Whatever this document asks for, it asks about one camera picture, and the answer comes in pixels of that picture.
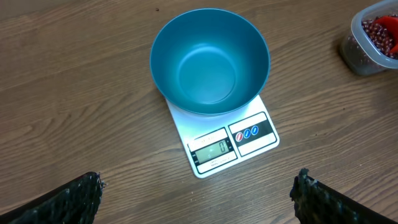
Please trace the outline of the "red measuring scoop blue handle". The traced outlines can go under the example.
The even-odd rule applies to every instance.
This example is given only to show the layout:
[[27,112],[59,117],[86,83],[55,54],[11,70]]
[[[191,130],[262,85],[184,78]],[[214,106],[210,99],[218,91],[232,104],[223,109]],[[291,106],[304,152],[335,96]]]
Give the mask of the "red measuring scoop blue handle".
[[392,16],[383,16],[375,20],[375,23],[385,27],[393,36],[395,46],[390,49],[390,53],[397,53],[398,46],[398,18]]

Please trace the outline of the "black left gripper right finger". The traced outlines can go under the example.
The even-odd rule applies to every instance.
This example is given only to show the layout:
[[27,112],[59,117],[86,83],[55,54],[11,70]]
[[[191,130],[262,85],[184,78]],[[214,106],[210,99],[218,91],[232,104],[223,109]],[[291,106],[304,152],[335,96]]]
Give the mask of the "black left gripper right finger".
[[290,198],[301,224],[397,224],[310,177],[306,168],[295,177]]

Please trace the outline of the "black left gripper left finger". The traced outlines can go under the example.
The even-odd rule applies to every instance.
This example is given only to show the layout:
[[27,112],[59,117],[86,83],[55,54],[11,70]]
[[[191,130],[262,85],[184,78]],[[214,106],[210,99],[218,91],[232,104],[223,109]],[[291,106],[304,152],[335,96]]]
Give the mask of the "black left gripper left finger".
[[10,224],[92,224],[99,209],[104,182],[96,172],[76,179],[1,215]]

